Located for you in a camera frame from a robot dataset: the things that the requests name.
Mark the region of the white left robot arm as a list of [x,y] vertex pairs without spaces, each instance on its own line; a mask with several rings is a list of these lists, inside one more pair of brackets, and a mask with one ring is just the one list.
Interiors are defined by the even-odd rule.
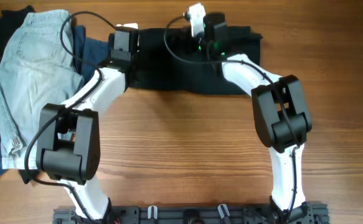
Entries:
[[73,97],[60,105],[47,104],[40,113],[42,134],[37,141],[36,166],[54,185],[67,190],[75,204],[70,223],[119,222],[96,176],[99,117],[126,91],[138,43],[136,23],[117,25],[110,34],[109,56],[103,67]]

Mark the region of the light grey denim shorts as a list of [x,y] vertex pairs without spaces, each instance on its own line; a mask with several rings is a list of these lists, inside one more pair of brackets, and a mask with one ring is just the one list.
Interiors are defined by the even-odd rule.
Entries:
[[0,137],[3,169],[23,169],[41,109],[61,104],[84,84],[76,72],[69,12],[30,12],[9,39],[0,63]]

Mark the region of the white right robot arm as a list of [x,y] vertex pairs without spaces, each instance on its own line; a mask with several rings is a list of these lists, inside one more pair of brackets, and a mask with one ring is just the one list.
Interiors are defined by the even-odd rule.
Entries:
[[202,28],[210,61],[221,69],[224,80],[237,85],[252,99],[255,129],[270,153],[272,209],[279,221],[293,222],[306,209],[301,156],[312,128],[301,82],[294,75],[282,77],[266,71],[246,54],[226,55],[229,38],[221,12],[205,15]]

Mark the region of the black shorts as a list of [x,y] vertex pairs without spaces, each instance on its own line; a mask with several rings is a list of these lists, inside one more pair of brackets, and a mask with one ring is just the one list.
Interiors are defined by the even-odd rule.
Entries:
[[151,28],[139,32],[140,84],[132,88],[161,91],[188,91],[203,95],[242,95],[244,92],[222,77],[218,65],[193,65],[174,58],[169,48],[180,58],[204,62],[207,55],[199,50],[189,27]]

